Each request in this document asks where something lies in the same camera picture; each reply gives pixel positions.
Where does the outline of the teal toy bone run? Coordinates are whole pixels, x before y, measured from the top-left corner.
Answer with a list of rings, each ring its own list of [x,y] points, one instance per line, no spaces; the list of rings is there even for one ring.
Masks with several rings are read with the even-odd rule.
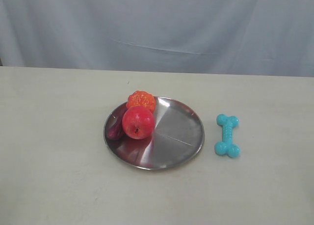
[[[236,116],[219,114],[216,123],[222,127],[222,140],[215,144],[215,153],[217,155],[227,155],[230,158],[239,157],[240,148],[233,143],[233,128],[239,125],[239,119]]]

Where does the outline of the orange peeled tangerine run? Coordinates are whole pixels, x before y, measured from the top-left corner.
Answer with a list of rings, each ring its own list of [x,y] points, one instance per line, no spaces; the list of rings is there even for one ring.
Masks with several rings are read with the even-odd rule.
[[[126,103],[128,109],[136,106],[143,106],[153,113],[156,108],[155,97],[148,92],[137,90],[128,97]]]

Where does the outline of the red apple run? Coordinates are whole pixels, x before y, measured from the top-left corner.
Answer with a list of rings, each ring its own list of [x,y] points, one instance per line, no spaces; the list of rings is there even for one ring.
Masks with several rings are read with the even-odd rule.
[[[122,127],[125,134],[135,140],[149,137],[155,128],[153,114],[143,106],[129,108],[123,118]]]

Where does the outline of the round stainless steel plate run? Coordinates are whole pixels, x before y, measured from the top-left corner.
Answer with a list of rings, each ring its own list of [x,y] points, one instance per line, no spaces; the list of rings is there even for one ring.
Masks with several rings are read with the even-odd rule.
[[[104,125],[104,141],[109,151],[135,168],[162,170],[177,167],[193,159],[204,145],[203,124],[191,107],[167,97],[157,96],[155,100],[156,125],[146,139],[135,140],[127,135],[117,140],[107,137],[109,129],[125,109],[125,103],[116,107]]]

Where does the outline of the white backdrop cloth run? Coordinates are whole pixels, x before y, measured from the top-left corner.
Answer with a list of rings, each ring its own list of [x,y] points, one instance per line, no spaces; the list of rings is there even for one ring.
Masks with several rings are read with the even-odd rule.
[[[314,0],[0,0],[5,66],[311,77]]]

